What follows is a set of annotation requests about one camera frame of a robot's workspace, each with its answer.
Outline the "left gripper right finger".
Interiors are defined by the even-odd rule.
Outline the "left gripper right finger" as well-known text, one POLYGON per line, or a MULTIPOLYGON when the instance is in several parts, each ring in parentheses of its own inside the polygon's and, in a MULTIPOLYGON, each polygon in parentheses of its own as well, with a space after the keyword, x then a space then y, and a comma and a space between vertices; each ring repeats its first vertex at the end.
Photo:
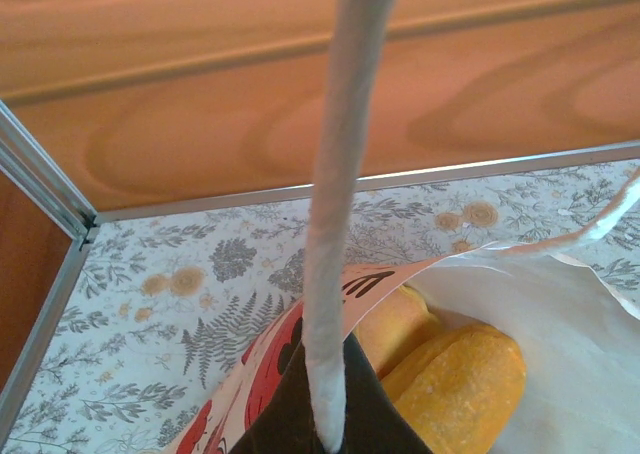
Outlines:
POLYGON ((343 453, 417 453, 418 439, 386 396, 375 371, 350 334, 344 342, 346 424, 343 453))

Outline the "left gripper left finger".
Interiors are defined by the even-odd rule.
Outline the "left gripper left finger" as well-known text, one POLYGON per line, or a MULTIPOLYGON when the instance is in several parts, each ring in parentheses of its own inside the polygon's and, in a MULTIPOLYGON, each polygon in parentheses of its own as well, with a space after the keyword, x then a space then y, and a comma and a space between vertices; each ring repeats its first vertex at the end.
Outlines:
POLYGON ((315 432, 305 367, 305 349, 299 344, 266 409, 231 453, 324 453, 315 432))

